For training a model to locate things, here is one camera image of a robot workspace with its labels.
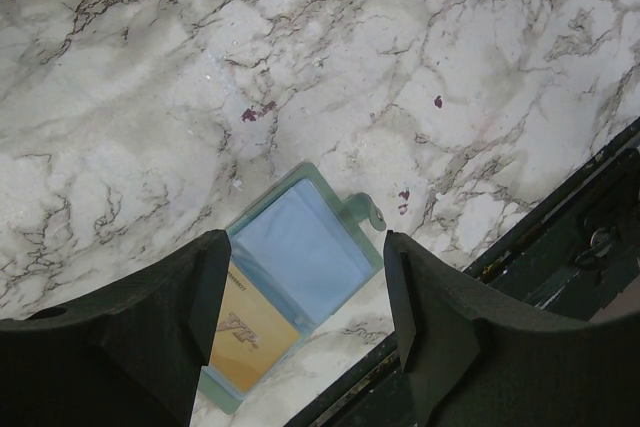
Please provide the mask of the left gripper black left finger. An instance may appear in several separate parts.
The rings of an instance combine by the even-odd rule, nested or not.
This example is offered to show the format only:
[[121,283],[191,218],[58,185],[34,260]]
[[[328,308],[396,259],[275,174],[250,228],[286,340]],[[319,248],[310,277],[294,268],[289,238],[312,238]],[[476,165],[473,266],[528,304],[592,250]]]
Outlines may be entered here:
[[231,245],[213,230],[24,320],[1,322],[4,426],[187,426]]

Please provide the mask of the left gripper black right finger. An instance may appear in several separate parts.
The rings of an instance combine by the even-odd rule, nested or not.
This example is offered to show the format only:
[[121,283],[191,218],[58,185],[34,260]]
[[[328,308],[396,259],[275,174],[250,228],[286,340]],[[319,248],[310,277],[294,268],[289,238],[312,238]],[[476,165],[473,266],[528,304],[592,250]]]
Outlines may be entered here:
[[590,323],[515,300],[388,232],[384,272],[421,426],[635,426],[639,316]]

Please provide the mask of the green leather card holder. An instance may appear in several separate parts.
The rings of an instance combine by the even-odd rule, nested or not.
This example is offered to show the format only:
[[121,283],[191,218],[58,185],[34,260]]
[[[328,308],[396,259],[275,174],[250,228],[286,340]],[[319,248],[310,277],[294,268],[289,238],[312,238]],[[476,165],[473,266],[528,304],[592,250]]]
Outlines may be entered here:
[[[386,222],[373,199],[357,192],[340,199],[310,162],[298,164],[250,205],[226,232],[234,264],[300,332],[282,363],[383,266],[361,229],[383,232]],[[208,364],[198,389],[227,415],[255,387],[240,394]]]

